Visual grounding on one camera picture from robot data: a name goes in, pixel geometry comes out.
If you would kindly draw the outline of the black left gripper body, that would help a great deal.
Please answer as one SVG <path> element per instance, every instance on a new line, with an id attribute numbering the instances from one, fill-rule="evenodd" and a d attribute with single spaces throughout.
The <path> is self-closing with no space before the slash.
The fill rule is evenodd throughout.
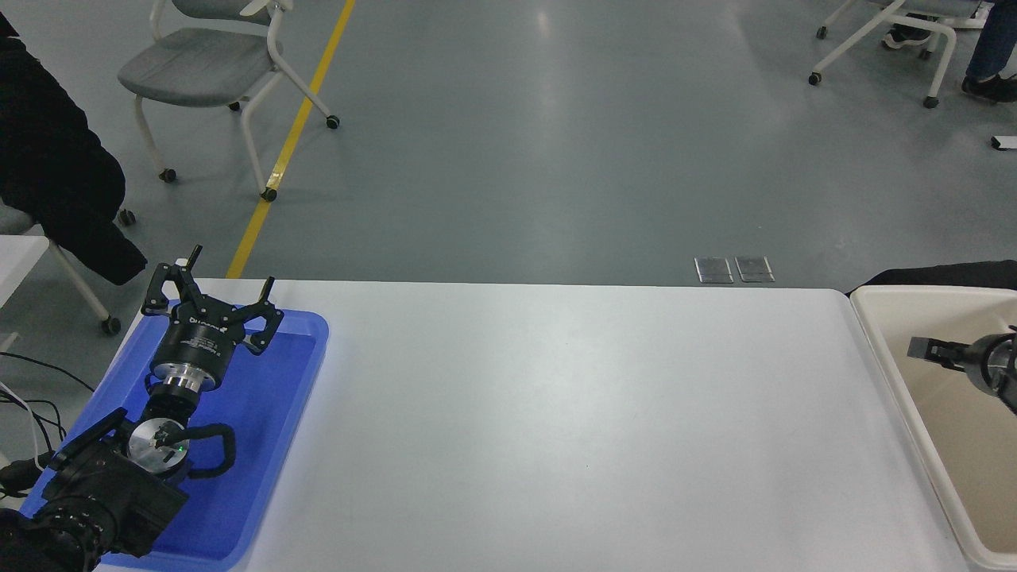
<path id="1" fill-rule="evenodd" d="M 224 376 L 234 351 L 245 337 L 240 323 L 224 323 L 222 316 L 200 314 L 191 304 L 179 304 L 155 356 L 153 374 L 167 376 L 173 367 L 190 366 L 208 376 Z"/>

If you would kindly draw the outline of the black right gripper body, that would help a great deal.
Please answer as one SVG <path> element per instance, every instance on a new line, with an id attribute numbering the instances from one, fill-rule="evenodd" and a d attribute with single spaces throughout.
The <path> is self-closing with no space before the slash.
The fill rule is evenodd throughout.
<path id="1" fill-rule="evenodd" d="M 1015 391 L 1015 334 L 988 334 L 965 351 L 967 376 L 985 394 Z"/>

